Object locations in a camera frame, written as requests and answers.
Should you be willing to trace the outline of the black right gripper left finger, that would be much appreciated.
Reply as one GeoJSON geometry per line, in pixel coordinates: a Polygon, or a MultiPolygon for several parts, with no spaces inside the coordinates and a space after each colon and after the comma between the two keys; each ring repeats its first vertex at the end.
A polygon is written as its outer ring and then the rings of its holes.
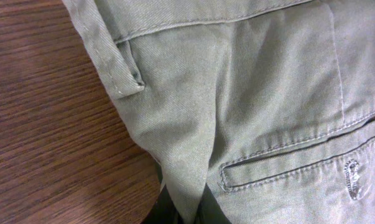
{"type": "Polygon", "coordinates": [[[158,162],[155,170],[160,182],[160,194],[142,224],[183,224],[183,220],[167,190],[162,168],[158,162]]]}

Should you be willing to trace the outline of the khaki green shorts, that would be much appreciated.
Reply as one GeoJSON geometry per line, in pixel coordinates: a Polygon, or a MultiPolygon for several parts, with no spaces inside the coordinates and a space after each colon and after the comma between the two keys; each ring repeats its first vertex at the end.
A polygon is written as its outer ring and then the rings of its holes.
{"type": "Polygon", "coordinates": [[[375,1],[65,1],[183,223],[375,223],[375,1]]]}

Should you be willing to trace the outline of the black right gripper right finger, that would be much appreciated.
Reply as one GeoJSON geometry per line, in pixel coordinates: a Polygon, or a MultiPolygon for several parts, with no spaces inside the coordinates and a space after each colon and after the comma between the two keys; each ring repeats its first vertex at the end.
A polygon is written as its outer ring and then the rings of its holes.
{"type": "Polygon", "coordinates": [[[199,224],[231,224],[211,192],[205,185],[195,219],[199,224]]]}

